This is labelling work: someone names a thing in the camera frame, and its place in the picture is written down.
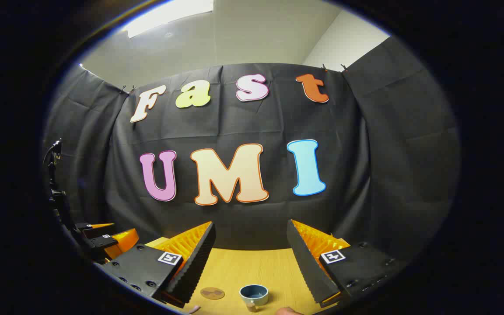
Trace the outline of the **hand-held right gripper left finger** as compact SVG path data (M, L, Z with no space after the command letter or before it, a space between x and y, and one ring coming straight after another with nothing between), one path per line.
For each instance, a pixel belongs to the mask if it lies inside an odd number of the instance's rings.
M102 265L106 273L136 292L183 308L198 285L216 229L208 221L154 246L129 241Z

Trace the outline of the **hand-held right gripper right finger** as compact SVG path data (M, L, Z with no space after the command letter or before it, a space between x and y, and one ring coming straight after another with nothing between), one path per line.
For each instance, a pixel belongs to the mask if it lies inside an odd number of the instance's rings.
M368 242L350 244L296 220L287 222L287 240L320 306L360 301L406 267Z

